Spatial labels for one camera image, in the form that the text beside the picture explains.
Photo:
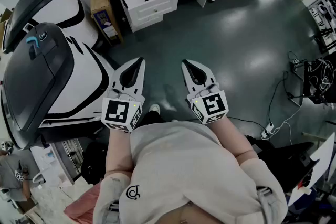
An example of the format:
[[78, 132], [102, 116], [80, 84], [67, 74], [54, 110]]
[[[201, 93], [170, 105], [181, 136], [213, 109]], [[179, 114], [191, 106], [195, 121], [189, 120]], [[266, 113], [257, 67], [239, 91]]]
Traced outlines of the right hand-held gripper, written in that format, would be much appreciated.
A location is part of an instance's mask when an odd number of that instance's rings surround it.
[[227, 100], [224, 90], [207, 66], [184, 59], [181, 64], [185, 85], [189, 91], [187, 100], [190, 109], [203, 125], [218, 121], [227, 114]]

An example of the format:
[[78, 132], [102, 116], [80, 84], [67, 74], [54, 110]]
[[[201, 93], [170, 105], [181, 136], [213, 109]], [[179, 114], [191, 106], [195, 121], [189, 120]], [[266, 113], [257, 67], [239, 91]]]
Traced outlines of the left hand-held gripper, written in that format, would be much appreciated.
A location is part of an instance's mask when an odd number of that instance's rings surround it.
[[142, 114], [145, 76], [144, 58], [134, 58], [112, 76], [108, 96], [102, 101], [101, 122], [110, 129], [132, 132]]

